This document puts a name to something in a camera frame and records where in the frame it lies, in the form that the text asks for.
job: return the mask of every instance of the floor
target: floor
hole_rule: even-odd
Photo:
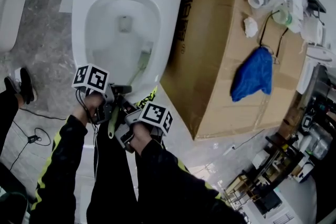
[[[0,55],[0,90],[4,90],[4,77],[13,76],[16,68],[26,66],[33,76],[38,92],[38,100],[27,108],[48,116],[65,118],[76,104],[75,91],[71,88],[75,65],[71,51],[71,14],[59,12],[60,2],[61,0],[26,0],[16,45],[12,51]],[[255,133],[193,142],[185,124],[161,87],[156,102],[169,106],[174,117],[170,134],[165,139],[167,149],[178,156],[191,173],[207,180],[218,190],[222,190],[242,169],[251,165],[253,157],[266,145],[264,137],[275,131],[265,130],[236,151],[232,150],[224,156],[233,144],[237,147]],[[25,111],[17,113],[15,122],[27,135],[33,135],[34,128],[42,127],[51,138],[63,124],[62,121],[40,118]],[[91,127],[88,129],[76,177],[78,223],[85,222],[83,216],[94,185],[93,136]],[[44,134],[38,135],[42,137],[42,143],[48,142]],[[12,125],[0,161],[9,168],[25,143],[26,138],[22,132]],[[38,175],[50,152],[51,145],[29,144],[12,169],[12,173],[32,196]],[[129,154],[128,159],[137,193],[134,155]]]

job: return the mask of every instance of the black sleeve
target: black sleeve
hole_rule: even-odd
[[[72,115],[56,134],[51,156],[37,181],[29,223],[74,223],[75,177],[86,134],[86,128]]]
[[[225,204],[219,192],[190,174],[178,158],[155,140],[145,147],[141,159],[151,188],[143,200],[151,200],[152,215],[159,212],[167,221],[187,216],[189,221],[245,223],[241,214]],[[139,201],[142,199],[140,188],[139,185]]]

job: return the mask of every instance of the toilet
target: toilet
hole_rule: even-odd
[[[316,65],[325,67],[336,67],[336,55],[329,49],[322,46],[308,45],[306,59],[303,64],[297,91],[304,94]]]
[[[73,0],[72,52],[76,67],[95,64],[110,83],[130,84],[136,103],[160,83],[181,0]]]

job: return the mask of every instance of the person's hand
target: person's hand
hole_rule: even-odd
[[[86,96],[83,101],[91,117],[93,117],[94,111],[96,110],[97,107],[99,107],[103,103],[104,98],[100,93],[94,92]],[[87,125],[88,117],[86,115],[84,108],[80,104],[78,104],[78,106],[75,108],[72,115],[75,116],[77,119],[79,119],[84,126]]]
[[[142,150],[152,140],[150,132],[142,123],[136,123],[133,126],[134,138],[130,141],[132,148],[141,156]]]

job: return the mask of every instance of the sneaker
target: sneaker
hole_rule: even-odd
[[[12,93],[12,94],[17,93],[14,82],[12,81],[12,79],[10,77],[6,77],[4,79],[4,82],[5,82],[7,92]]]
[[[35,89],[33,88],[31,78],[25,68],[20,69],[20,76],[21,76],[20,94],[22,95],[23,100],[25,101],[26,104],[36,101],[37,94]]]

